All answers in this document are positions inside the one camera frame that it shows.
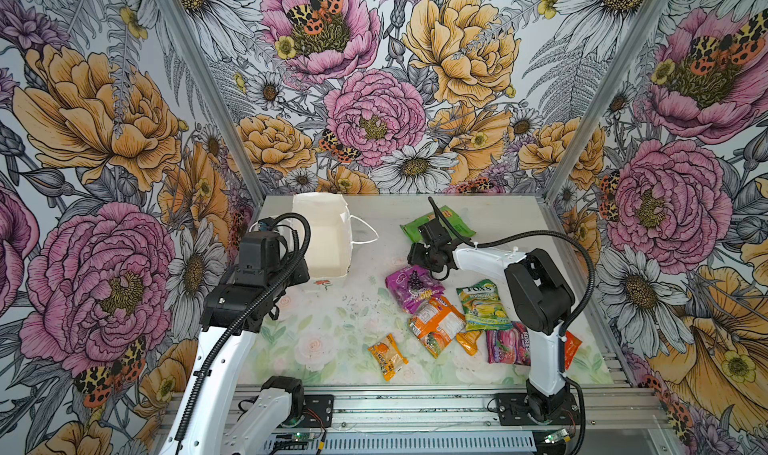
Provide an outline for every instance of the floral wallpaper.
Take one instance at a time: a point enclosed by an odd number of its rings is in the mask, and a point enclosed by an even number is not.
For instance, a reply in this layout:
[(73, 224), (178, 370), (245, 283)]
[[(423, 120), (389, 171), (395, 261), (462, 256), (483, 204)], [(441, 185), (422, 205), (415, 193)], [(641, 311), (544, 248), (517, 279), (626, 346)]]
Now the floral wallpaper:
[(151, 9), (0, 0), (7, 453), (151, 451), (254, 212)]
[(671, 0), (605, 107), (596, 176), (577, 165), (554, 198), (692, 455), (768, 453), (767, 8)]

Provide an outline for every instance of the wire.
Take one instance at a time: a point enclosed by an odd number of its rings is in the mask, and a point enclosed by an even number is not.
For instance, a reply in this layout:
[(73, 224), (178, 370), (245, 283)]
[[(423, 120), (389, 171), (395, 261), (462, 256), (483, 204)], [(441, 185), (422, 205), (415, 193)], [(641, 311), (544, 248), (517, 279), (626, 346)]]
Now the wire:
[[(310, 222), (307, 221), (306, 218), (302, 217), (302, 215), (297, 213), (282, 214), (275, 218), (273, 225), (276, 225), (287, 218), (294, 218), (298, 220), (304, 227), (304, 240), (302, 241), (301, 247), (299, 250), (295, 250), (293, 252), (293, 257), (288, 261), (286, 266), (277, 273), (272, 284), (267, 287), (258, 298), (250, 302), (243, 313), (240, 314), (240, 316), (238, 316), (237, 319), (226, 328), (221, 337), (219, 337), (219, 340), (217, 340), (216, 343), (211, 347), (211, 350), (205, 357), (203, 364), (200, 365), (200, 369), (197, 372), (199, 375), (195, 378), (192, 390), (190, 391), (190, 397), (187, 401), (187, 404), (184, 406), (184, 411), (182, 412), (181, 420), (179, 421), (179, 427), (176, 430), (176, 436), (174, 437), (174, 439), (179, 442), (176, 453), (181, 450), (181, 441), (187, 436), (187, 429), (189, 428), (195, 405), (197, 405), (197, 399), (200, 397), (200, 392), (203, 389), (203, 383), (205, 383), (205, 379), (208, 377), (210, 367), (216, 361), (216, 357), (218, 356), (222, 347), (224, 347), (226, 341), (229, 340), (232, 334), (234, 334), (235, 331), (238, 331), (243, 326), (248, 317), (255, 312), (256, 308), (262, 302), (264, 302), (264, 300), (283, 290), (283, 284), (285, 284), (288, 278), (293, 274), (293, 271), (304, 258), (307, 249), (310, 247)], [(299, 235), (297, 233), (293, 233), (292, 235), (293, 246), (299, 246)]]
[(575, 388), (576, 393), (578, 394), (578, 414), (581, 420), (579, 421), (579, 431), (576, 445), (574, 445), (574, 449), (569, 454), (576, 455), (578, 451), (581, 450), (581, 446), (584, 445), (584, 435), (587, 432), (587, 408), (586, 405), (584, 405), (584, 392), (581, 390), (581, 385), (572, 381), (568, 377), (565, 377), (565, 381), (568, 385), (571, 385), (573, 388)]

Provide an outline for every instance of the candy wrapper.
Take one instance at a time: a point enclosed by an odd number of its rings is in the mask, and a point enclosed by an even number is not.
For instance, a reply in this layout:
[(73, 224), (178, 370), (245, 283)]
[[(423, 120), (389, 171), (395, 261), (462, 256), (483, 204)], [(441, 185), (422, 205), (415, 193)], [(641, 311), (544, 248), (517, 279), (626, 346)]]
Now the candy wrapper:
[(416, 313), (422, 303), (434, 295), (442, 295), (446, 289), (429, 276), (426, 268), (417, 265), (389, 275), (384, 285), (389, 288), (403, 311), (411, 315)]
[[(489, 364), (515, 364), (531, 366), (531, 341), (528, 337), (528, 328), (519, 321), (512, 322), (510, 330), (485, 332), (488, 342)], [(571, 362), (581, 345), (579, 340), (570, 331), (565, 333), (565, 369), (571, 366)]]
[(371, 346), (368, 351), (379, 362), (379, 368), (386, 381), (390, 381), (401, 368), (408, 364), (408, 359), (398, 350), (397, 343), (392, 334), (382, 338), (378, 344)]
[(442, 295), (430, 298), (410, 322), (413, 334), (435, 358), (464, 326), (464, 316)]
[(496, 284), (492, 281), (483, 280), (472, 287), (456, 288), (456, 293), (464, 307), (467, 331), (512, 328), (512, 321), (507, 317)]

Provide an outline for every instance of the pink flower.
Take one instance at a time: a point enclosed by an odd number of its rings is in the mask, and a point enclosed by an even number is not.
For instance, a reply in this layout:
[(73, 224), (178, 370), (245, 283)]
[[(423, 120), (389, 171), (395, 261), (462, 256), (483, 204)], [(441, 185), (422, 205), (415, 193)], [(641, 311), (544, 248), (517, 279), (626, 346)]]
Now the pink flower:
[[(280, 38), (291, 37), (293, 23), (286, 16), (286, 12), (295, 6), (309, 5), (310, 0), (261, 0), (261, 11), (264, 14), (262, 23), (267, 27), (262, 31), (264, 40), (274, 44)], [(343, 0), (341, 17), (333, 23), (340, 26), (335, 28), (338, 32), (349, 29), (349, 37), (344, 35), (326, 36), (325, 33), (314, 35), (317, 39), (325, 40), (326, 49), (314, 52), (313, 48), (302, 51), (300, 44), (297, 54), (286, 59), (286, 63), (300, 82), (319, 84), (329, 78), (343, 78), (349, 76), (358, 68), (365, 68), (376, 59), (379, 48), (379, 33), (381, 23), (379, 13), (374, 8), (368, 11), (368, 5), (361, 0)]]
[(357, 72), (326, 98), (328, 129), (362, 153), (360, 164), (379, 166), (404, 145), (421, 142), (426, 130), (422, 96), (413, 85), (381, 70)]
[(619, 220), (608, 222), (618, 250), (629, 245), (676, 275), (692, 270), (728, 229), (733, 205), (714, 153), (692, 140), (640, 144), (620, 170), (615, 200)]
[(144, 337), (160, 343), (174, 242), (160, 222), (129, 203), (104, 205), (53, 229), (28, 268), (32, 312), (22, 353), (62, 362), (73, 374), (109, 366)]
[(768, 49), (743, 66), (726, 63), (705, 76), (690, 70), (690, 45), (698, 36), (723, 39), (747, 21), (717, 19), (697, 8), (667, 37), (656, 53), (657, 70), (648, 97), (645, 117), (680, 137), (698, 137), (704, 143), (723, 143), (753, 124), (768, 109)]
[(0, 186), (0, 316), (16, 299), (24, 258), (38, 243), (38, 222), (16, 194)]

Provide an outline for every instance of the printed rose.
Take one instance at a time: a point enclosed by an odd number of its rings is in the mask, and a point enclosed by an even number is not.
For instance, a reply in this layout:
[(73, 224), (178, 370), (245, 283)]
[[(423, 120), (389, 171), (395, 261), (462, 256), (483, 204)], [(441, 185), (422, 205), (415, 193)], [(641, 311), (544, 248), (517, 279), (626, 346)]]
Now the printed rose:
[(693, 10), (658, 48), (648, 97), (643, 110), (654, 126), (664, 126), (680, 137), (697, 137), (704, 143), (723, 143), (752, 125), (768, 109), (768, 50), (763, 49), (744, 65), (731, 62), (694, 74), (690, 44), (694, 38), (723, 39), (747, 21), (718, 19), (716, 10)]
[(696, 268), (725, 236), (733, 205), (711, 151), (690, 140), (648, 140), (619, 177), (619, 220), (608, 222), (616, 249), (629, 245), (676, 275)]
[(16, 299), (24, 258), (38, 243), (38, 222), (24, 202), (0, 185), (0, 316)]
[(482, 48), (468, 47), (484, 30), (497, 31), (499, 23), (498, 8), (481, 6), (481, 0), (445, 0), (442, 8), (433, 0), (421, 0), (413, 8), (402, 42), (418, 57), (411, 65), (435, 69), (436, 100), (480, 108), (494, 99), (494, 92), (509, 86), (520, 47), (513, 28)]
[(331, 16), (320, 34), (311, 36), (286, 16), (293, 7), (309, 4), (310, 0), (261, 0), (266, 26), (262, 37), (286, 59), (293, 75), (286, 77), (287, 83), (296, 85), (292, 78), (297, 78), (300, 84), (320, 84), (373, 63), (381, 31), (375, 8), (369, 11), (364, 1), (344, 0), (342, 12)]
[(325, 104), (328, 129), (341, 143), (360, 150), (365, 166), (379, 166), (382, 156), (418, 144), (424, 135), (422, 96), (381, 70), (352, 74), (326, 96)]
[[(312, 138), (280, 117), (258, 114), (243, 118), (235, 130), (256, 173), (262, 168), (274, 168), (286, 175), (294, 168), (305, 168), (315, 162)], [(226, 162), (233, 172), (240, 173), (231, 153)]]
[(101, 175), (107, 164), (135, 176), (140, 191), (149, 191), (163, 172), (181, 161), (179, 124), (148, 74), (132, 68), (129, 104), (124, 110), (120, 137), (116, 118), (111, 65), (103, 53), (88, 60), (67, 47), (50, 45), (43, 53), (30, 49), (29, 67), (48, 85), (48, 91), (16, 88), (13, 112), (40, 150), (45, 167), (90, 168), (83, 183)]
[(174, 256), (163, 225), (132, 204), (65, 221), (29, 264), (36, 311), (24, 320), (22, 353), (77, 374), (110, 366), (141, 336), (154, 348), (170, 325), (163, 305)]

